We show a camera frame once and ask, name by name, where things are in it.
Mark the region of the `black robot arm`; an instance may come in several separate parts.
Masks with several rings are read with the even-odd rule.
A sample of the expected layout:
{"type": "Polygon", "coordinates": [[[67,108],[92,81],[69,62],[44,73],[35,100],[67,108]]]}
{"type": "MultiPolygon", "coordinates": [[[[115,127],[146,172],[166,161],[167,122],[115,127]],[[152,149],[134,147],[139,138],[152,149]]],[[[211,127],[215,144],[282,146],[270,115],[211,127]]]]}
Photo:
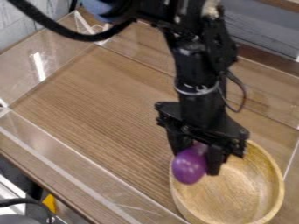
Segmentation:
{"type": "Polygon", "coordinates": [[[156,121],[164,127],[172,153],[196,142],[208,145],[207,173],[220,174],[228,157],[242,157],[248,130],[230,117],[227,81],[242,81],[230,67],[238,46],[230,36],[220,0],[81,0],[94,17],[111,24],[144,20],[158,28],[175,64],[178,101],[159,101],[156,121]]]}

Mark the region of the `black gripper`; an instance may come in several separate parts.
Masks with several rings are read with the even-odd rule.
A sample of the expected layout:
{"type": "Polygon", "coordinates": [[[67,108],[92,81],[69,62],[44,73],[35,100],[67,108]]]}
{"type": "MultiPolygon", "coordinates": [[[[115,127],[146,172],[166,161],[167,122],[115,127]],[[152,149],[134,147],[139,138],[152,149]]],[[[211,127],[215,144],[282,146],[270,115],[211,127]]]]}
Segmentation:
{"type": "Polygon", "coordinates": [[[179,87],[179,101],[159,101],[156,123],[167,133],[172,154],[178,155],[195,142],[208,145],[207,174],[218,176],[228,156],[244,156],[248,130],[231,118],[227,109],[227,83],[179,87]]]}

